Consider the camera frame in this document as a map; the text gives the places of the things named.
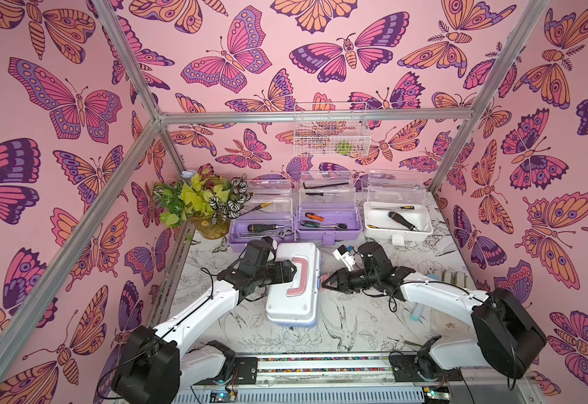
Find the blue white toolbox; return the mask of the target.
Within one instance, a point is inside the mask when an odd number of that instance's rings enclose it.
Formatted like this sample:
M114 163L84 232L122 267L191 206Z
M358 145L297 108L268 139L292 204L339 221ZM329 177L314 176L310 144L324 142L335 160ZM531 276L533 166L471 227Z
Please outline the blue white toolbox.
M291 281L269 287L265 303L268 320L284 327L314 325L319 304L319 249L312 242L283 243L275 257L277 263L288 261L296 272Z

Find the white clear-lid toolbox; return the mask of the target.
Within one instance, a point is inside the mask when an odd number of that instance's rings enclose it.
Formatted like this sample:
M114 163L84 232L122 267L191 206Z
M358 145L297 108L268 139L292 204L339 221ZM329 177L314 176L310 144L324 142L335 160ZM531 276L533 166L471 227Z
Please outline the white clear-lid toolbox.
M395 246L425 241L433 234L426 197L426 186L417 173L371 170L362 213L365 236ZM417 232L410 232L391 220L388 217L390 211L398 212L413 223Z

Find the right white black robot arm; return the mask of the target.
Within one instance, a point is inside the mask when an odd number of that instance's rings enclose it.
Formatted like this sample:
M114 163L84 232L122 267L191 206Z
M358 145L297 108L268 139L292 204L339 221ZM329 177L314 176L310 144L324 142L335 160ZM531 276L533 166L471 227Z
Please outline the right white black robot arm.
M486 367L519 380L546 345L544 332L508 290L471 290L396 266L377 242L366 242L353 253L340 246L335 256L344 262L321 286L343 294L370 289L393 303L410 302L442 312L473 329L467 337L430 338L417 352L414 366L424 380L437 380L449 370Z

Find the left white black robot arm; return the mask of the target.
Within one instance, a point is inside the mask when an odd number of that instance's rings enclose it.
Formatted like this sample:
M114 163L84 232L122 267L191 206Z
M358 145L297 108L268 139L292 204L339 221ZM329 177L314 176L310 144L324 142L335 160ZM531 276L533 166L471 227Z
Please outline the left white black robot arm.
M154 328L136 328L111 372L115 397L128 403L171 403L183 384L226 376L235 360L233 350L218 342L193 345L256 289L293 281L297 266L277 260L276 253L270 237L249 242L230 266L211 275L210 288L194 303Z

